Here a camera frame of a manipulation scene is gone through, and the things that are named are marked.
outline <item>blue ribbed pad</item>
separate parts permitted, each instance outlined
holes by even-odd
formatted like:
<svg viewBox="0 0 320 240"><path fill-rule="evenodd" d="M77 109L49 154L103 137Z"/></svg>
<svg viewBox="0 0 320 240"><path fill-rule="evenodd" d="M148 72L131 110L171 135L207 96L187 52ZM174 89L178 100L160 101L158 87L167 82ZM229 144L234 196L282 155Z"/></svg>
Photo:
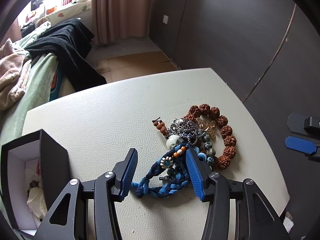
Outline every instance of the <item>blue ribbed pad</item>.
<svg viewBox="0 0 320 240"><path fill-rule="evenodd" d="M293 137L293 136L288 136L285 139L284 144L289 149L303 152L306 154L312 154L317 151L317 147L314 146L313 142L300 139L297 137Z"/></svg>
<svg viewBox="0 0 320 240"><path fill-rule="evenodd" d="M138 164L138 152L137 150L135 150L129 162L127 171L125 172L125 175L122 180L122 191L120 194L121 200L124 200L124 198L129 194L131 182L132 182L134 173L136 171L137 164Z"/></svg>
<svg viewBox="0 0 320 240"><path fill-rule="evenodd" d="M189 149L186 152L186 163L195 194L202 201L204 200L203 181Z"/></svg>

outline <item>pink blanket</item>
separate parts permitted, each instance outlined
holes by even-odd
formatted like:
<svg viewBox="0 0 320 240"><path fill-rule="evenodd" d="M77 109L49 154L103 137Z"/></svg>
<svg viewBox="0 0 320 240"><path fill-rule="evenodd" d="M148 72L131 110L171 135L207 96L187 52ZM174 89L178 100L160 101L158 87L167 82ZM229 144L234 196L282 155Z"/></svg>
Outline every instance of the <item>pink blanket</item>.
<svg viewBox="0 0 320 240"><path fill-rule="evenodd" d="M0 48L0 110L6 110L26 92L31 59L15 53L10 39Z"/></svg>

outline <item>blue cord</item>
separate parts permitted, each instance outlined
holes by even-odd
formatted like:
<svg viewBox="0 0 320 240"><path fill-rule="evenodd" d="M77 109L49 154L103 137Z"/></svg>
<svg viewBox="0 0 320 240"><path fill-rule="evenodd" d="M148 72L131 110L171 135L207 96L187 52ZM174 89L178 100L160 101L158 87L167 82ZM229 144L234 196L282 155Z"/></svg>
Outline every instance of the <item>blue cord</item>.
<svg viewBox="0 0 320 240"><path fill-rule="evenodd" d="M186 154L185 152L179 157L173 157L173 163L175 164L175 177L171 178L170 182L164 184L161 187L149 187L150 179L154 176L160 175L165 171L160 165L161 159L171 157L175 152L177 152L182 146L190 147L188 143L181 143L175 149L168 151L163 155L158 161L156 161L149 170L148 174L142 178L140 183L132 182L131 187L136 188L135 195L138 198L142 198L146 194L150 194L153 197L165 198L173 195L182 189L185 185L191 184L190 175L186 165ZM194 147L196 153L199 153L199 148Z"/></svg>

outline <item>white table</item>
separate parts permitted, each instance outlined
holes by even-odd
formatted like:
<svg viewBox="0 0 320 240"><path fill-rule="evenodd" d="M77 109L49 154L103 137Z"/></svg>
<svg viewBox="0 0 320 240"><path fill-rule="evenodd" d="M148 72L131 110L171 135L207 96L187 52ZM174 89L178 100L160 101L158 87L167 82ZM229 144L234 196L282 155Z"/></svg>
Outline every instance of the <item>white table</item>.
<svg viewBox="0 0 320 240"><path fill-rule="evenodd" d="M134 147L139 162L133 180L140 181L167 151L151 120L161 116L169 125L191 105L202 103L219 107L237 138L238 153L221 173L238 181L254 179L281 214L289 195L273 152L247 109L209 68L133 78L59 98L30 110L23 134L44 129L68 150L72 176L81 181L111 170ZM213 147L221 155L219 133ZM150 182L152 187L159 185L158 178ZM199 201L189 187L166 199L137 199L129 193L124 202L116 203L116 210L123 239L200 239L208 203ZM234 239L234 201L230 212L229 239ZM90 214L93 228L92 208Z"/></svg>

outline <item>pile of jewelry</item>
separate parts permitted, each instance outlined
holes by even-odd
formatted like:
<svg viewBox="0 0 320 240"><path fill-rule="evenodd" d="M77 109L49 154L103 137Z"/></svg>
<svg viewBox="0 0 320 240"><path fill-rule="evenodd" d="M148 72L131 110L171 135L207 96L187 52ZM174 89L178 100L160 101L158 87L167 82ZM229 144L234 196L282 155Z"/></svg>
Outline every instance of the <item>pile of jewelry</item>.
<svg viewBox="0 0 320 240"><path fill-rule="evenodd" d="M169 128L166 128L160 117L152 122L167 139L166 146L169 151L151 166L148 174L140 183L132 182L132 187L136 188L135 195L138 198L146 194L161 198L168 197L190 184L191 180L185 159L185 152L189 147L193 147L199 160L206 162L212 170L228 168L230 160L236 155L236 138L232 135L228 119L224 115L220 115L220 110L217 107L211 108L207 104L202 104L199 107L191 106L188 114L183 118L174 119ZM220 128L225 145L223 154L219 157L215 156L216 152L210 142L215 140L216 124ZM161 187L149 188L150 179L165 170L168 175L159 179L168 179L170 182Z"/></svg>

